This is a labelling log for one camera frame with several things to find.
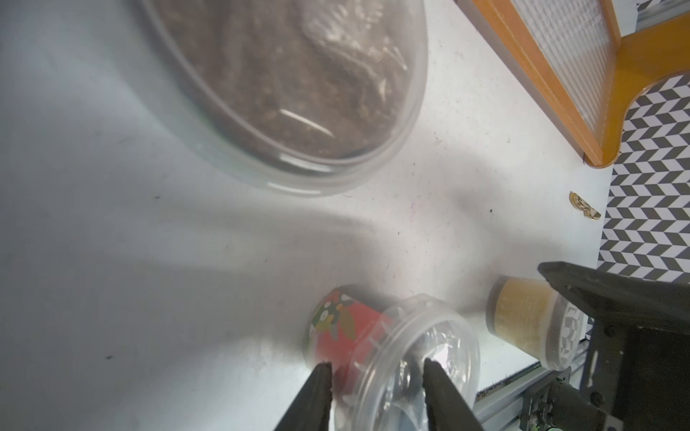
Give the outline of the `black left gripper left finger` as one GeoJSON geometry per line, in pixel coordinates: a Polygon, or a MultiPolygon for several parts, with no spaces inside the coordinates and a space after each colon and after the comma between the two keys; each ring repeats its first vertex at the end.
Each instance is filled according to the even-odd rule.
{"type": "Polygon", "coordinates": [[[322,362],[309,375],[275,431],[327,431],[332,407],[332,364],[322,362]]]}

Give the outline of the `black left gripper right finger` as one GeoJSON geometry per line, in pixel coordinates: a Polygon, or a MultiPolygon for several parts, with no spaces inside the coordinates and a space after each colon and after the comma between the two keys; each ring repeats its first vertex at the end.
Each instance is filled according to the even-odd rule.
{"type": "Polygon", "coordinates": [[[440,363],[427,358],[423,389],[429,431],[483,431],[483,427],[440,363]]]}

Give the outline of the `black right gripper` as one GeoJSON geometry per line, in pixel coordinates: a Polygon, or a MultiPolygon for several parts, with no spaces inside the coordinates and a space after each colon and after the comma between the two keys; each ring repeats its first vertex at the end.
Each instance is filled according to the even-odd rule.
{"type": "Polygon", "coordinates": [[[621,325],[595,324],[582,366],[525,392],[521,429],[687,430],[689,287],[564,261],[537,269],[587,316],[621,325]]]}

